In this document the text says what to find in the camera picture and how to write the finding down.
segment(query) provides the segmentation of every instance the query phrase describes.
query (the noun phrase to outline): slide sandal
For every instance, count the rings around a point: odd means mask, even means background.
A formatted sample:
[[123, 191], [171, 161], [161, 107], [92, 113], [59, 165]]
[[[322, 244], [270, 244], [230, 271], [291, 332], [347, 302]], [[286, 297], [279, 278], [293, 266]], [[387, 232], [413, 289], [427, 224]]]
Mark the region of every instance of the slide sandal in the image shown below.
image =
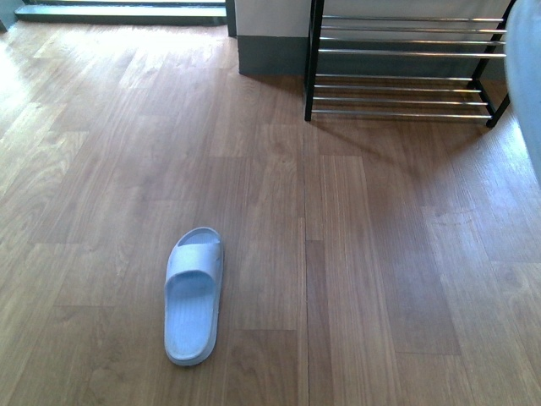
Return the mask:
[[177, 365], [203, 362], [216, 343], [223, 243], [212, 228], [186, 233], [173, 248], [165, 284], [166, 353]]

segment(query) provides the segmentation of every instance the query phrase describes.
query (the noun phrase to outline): chrome rod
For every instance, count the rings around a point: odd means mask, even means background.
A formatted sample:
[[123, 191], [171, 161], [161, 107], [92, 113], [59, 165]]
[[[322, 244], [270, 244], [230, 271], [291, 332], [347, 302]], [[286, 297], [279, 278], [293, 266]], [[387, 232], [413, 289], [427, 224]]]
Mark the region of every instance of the chrome rod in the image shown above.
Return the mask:
[[374, 76], [369, 74], [317, 74], [318, 78], [350, 78], [350, 79], [377, 79], [377, 80], [456, 80], [471, 82], [472, 78], [436, 78], [426, 76]]
[[430, 100], [397, 100], [397, 99], [366, 99], [362, 97], [324, 97], [315, 96], [314, 100], [323, 102], [360, 102], [360, 103], [391, 103], [391, 104], [424, 104], [436, 106], [487, 106], [483, 101], [430, 101]]
[[479, 89], [423, 89], [411, 87], [361, 86], [361, 85], [315, 85], [318, 89], [350, 89], [355, 91], [420, 91], [429, 93], [481, 93]]
[[381, 57], [432, 57], [432, 58], [505, 58], [504, 53], [463, 53], [463, 52], [414, 52], [414, 51], [381, 51], [373, 49], [330, 49], [321, 48], [321, 53], [341, 55], [375, 55]]
[[346, 25], [322, 25], [322, 30], [378, 31], [378, 32], [430, 32], [435, 34], [505, 34], [506, 30], [475, 30], [467, 28], [408, 28], [408, 27], [351, 27]]
[[386, 117], [417, 117], [417, 118], [478, 118], [491, 119], [492, 116], [483, 114], [433, 114], [427, 112], [367, 112], [358, 110], [321, 110], [312, 112], [323, 114], [349, 114], [354, 116], [386, 116]]
[[347, 15], [324, 15], [324, 19], [349, 19], [355, 21], [434, 21], [440, 23], [501, 23], [503, 19], [447, 19], [435, 17], [362, 17]]
[[344, 38], [337, 36], [322, 36], [322, 41], [344, 41], [344, 42], [374, 42], [374, 43], [392, 43], [392, 44], [430, 44], [430, 45], [491, 45], [503, 46], [505, 41], [435, 41], [435, 40], [384, 40], [378, 38]]

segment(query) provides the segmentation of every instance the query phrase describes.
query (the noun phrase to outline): floor plank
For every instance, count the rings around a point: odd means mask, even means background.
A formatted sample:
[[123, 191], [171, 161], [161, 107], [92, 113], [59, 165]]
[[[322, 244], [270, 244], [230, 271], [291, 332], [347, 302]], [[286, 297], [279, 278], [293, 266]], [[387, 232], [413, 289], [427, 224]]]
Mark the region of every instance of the floor plank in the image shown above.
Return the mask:
[[416, 193], [422, 182], [416, 179], [416, 167], [432, 158], [418, 154], [418, 163], [411, 163], [401, 148], [402, 138], [394, 131], [370, 135], [371, 151], [363, 154], [394, 348], [405, 353], [459, 354]]
[[398, 354], [396, 359], [405, 406], [476, 404], [460, 356]]
[[541, 376], [541, 264], [492, 264], [537, 378]]
[[325, 273], [336, 405], [397, 404], [400, 387], [361, 158], [323, 156]]
[[[302, 78], [238, 74], [225, 25], [20, 21], [0, 70], [0, 404], [541, 404], [512, 108], [307, 123]], [[196, 226], [221, 312], [181, 368], [163, 283]]]
[[472, 213], [426, 208], [424, 216], [476, 404], [541, 402]]
[[225, 404], [298, 404], [295, 332], [237, 330], [227, 363]]

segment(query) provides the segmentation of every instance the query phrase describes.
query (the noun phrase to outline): gray baseboard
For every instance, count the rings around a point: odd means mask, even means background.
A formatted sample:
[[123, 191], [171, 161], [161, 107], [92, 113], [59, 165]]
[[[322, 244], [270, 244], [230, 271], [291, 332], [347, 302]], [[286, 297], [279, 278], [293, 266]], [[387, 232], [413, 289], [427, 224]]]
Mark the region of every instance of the gray baseboard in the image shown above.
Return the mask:
[[23, 4], [22, 0], [0, 0], [0, 31], [7, 31], [15, 24], [15, 10]]
[[304, 74], [306, 38], [238, 36], [241, 74]]
[[[272, 36], [238, 36], [238, 58], [241, 74], [304, 74], [306, 38]], [[335, 43], [335, 48], [355, 47], [351, 43]], [[411, 50], [404, 46], [401, 50]], [[440, 49], [442, 52], [461, 51]], [[405, 58], [320, 55], [318, 72], [322, 74], [377, 74], [402, 76], [470, 77], [477, 59]], [[491, 60], [485, 79], [505, 78], [503, 60]]]

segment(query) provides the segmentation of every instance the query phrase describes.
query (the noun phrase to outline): rack leg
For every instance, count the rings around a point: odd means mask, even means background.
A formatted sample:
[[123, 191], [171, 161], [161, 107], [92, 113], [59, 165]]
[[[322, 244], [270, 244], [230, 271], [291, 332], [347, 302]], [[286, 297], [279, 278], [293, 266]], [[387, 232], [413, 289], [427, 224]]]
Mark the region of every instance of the rack leg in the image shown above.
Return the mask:
[[325, 0], [313, 0], [310, 12], [309, 44], [304, 74], [304, 120], [312, 119], [312, 106], [314, 105], [315, 74], [318, 68], [320, 50], [321, 22], [323, 21], [323, 8]]
[[509, 94], [507, 94], [505, 95], [503, 102], [500, 104], [500, 106], [498, 107], [498, 109], [496, 110], [492, 118], [489, 121], [487, 121], [487, 127], [492, 129], [496, 125], [496, 123], [498, 123], [498, 120], [500, 120], [502, 114], [509, 106], [509, 103], [510, 103]]

